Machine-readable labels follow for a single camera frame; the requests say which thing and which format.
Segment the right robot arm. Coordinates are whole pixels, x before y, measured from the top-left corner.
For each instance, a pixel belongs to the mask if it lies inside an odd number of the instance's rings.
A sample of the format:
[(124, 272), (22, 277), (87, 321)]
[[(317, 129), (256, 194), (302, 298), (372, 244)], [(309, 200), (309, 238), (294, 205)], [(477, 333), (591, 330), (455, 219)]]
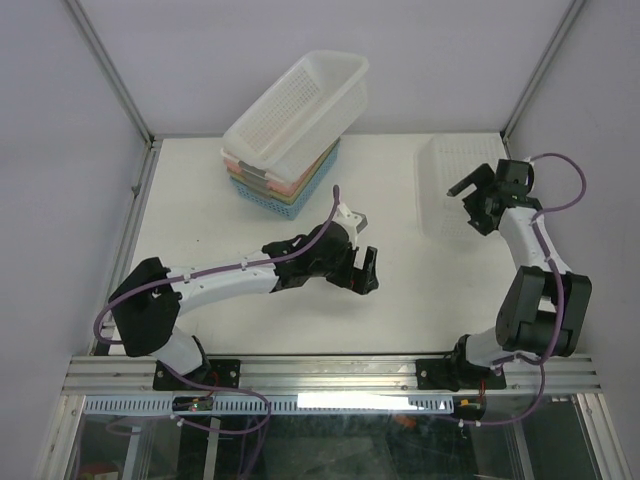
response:
[(482, 164), (447, 193), (471, 191), (463, 200), (469, 225), (483, 236), (499, 233), (516, 268), (495, 326), (460, 337), (445, 358), (445, 386), (452, 391), (480, 385), (507, 363), (541, 367), (552, 357), (571, 356), (577, 347), (592, 283), (561, 259), (545, 226), (546, 215), (575, 203), (543, 207), (532, 195), (534, 162)]

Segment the right aluminium frame post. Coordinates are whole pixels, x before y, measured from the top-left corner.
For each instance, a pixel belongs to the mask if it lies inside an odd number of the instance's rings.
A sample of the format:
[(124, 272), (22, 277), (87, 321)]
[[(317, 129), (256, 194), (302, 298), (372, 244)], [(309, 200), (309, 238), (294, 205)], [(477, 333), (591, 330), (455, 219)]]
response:
[(562, 14), (542, 54), (536, 62), (531, 75), (526, 81), (525, 87), (520, 93), (514, 108), (500, 131), (503, 145), (506, 148), (509, 147), (510, 139), (529, 107), (529, 104), (534, 99), (573, 27), (588, 4), (589, 2), (587, 0), (571, 0)]

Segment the left aluminium frame post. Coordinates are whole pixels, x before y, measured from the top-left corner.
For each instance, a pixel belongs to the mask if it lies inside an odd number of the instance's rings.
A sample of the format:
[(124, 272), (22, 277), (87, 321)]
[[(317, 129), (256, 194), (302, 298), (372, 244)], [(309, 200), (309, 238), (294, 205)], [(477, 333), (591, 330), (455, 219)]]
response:
[(146, 145), (152, 146), (155, 142), (155, 135), (135, 104), (129, 89), (126, 87), (122, 76), (100, 39), (82, 2), (78, 0), (62, 0), (61, 3), (137, 134)]

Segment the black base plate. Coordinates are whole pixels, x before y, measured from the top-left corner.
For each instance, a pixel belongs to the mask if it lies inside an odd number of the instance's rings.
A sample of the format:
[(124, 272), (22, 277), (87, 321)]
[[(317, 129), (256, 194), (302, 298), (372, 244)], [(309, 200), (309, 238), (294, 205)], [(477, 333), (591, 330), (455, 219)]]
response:
[(419, 390), (505, 390), (506, 380), (489, 368), (477, 367), (452, 358), (421, 358), (415, 361)]
[[(231, 358), (208, 357), (208, 364), (184, 377), (207, 387), (237, 388), (239, 386), (241, 361)], [(174, 376), (167, 367), (157, 362), (153, 378), (154, 391), (193, 390), (194, 387)]]

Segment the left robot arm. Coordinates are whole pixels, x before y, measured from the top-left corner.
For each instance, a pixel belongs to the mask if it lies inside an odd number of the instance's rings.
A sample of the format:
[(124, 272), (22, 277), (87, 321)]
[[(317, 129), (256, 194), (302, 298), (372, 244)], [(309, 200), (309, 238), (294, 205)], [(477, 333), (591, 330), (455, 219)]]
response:
[(348, 230), (331, 221), (204, 272), (169, 268), (151, 257), (111, 294), (108, 310), (127, 356), (150, 356), (194, 389), (206, 383), (212, 368), (201, 342), (178, 327), (181, 315), (239, 296), (300, 288), (312, 278), (367, 295), (379, 286), (378, 251), (368, 247), (361, 266), (358, 251)]

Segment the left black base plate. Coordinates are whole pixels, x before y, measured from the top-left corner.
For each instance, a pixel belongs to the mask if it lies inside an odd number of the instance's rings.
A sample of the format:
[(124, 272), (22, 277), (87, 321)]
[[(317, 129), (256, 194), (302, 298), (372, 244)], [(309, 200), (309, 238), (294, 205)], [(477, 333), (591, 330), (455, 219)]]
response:
[[(231, 358), (208, 357), (208, 364), (184, 377), (207, 387), (237, 388), (239, 386), (241, 361)], [(194, 387), (174, 376), (167, 367), (157, 362), (153, 378), (154, 391), (193, 390)]]

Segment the aluminium frame post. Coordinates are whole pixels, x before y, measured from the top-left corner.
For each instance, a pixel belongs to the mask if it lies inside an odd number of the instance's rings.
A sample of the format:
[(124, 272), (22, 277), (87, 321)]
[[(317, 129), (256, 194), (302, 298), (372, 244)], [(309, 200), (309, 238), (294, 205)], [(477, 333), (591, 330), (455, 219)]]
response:
[(155, 135), (135, 104), (129, 89), (126, 87), (122, 76), (100, 39), (82, 2), (78, 0), (62, 0), (61, 3), (137, 134), (146, 145), (152, 146), (155, 142)]
[(589, 2), (587, 0), (571, 0), (562, 14), (542, 54), (536, 62), (531, 75), (526, 81), (525, 87), (520, 93), (514, 108), (500, 131), (503, 145), (506, 148), (509, 147), (510, 139), (529, 107), (529, 104), (534, 99), (573, 27), (588, 4)]

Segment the aluminium mounting rail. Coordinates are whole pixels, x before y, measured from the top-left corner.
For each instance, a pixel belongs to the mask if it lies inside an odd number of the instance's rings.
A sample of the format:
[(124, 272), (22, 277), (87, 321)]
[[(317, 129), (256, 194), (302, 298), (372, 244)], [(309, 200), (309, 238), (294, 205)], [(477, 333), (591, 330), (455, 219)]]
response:
[[(440, 355), (212, 355), (213, 364), (231, 360), (236, 370), (220, 380), (263, 395), (356, 391), (375, 394), (421, 393), (431, 380), (431, 364)], [(602, 382), (587, 355), (553, 358), (545, 364), (544, 392), (551, 396), (599, 394)], [(64, 395), (133, 395), (157, 392), (162, 377), (151, 357), (74, 356), (62, 386)]]

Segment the blue basket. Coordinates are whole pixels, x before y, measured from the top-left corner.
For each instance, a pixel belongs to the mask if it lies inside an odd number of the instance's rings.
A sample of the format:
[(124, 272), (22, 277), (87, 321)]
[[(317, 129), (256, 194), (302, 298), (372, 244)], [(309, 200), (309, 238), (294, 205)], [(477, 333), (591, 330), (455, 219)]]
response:
[(286, 183), (269, 172), (251, 167), (221, 150), (231, 184), (238, 194), (289, 220), (295, 219), (338, 157), (336, 140), (293, 183)]

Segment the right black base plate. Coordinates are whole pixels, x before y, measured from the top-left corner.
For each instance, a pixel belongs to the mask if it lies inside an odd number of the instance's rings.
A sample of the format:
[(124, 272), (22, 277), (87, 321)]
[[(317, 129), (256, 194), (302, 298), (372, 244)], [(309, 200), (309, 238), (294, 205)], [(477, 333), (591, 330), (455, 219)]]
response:
[(489, 368), (477, 367), (452, 358), (421, 358), (415, 361), (419, 390), (505, 390), (506, 380)]

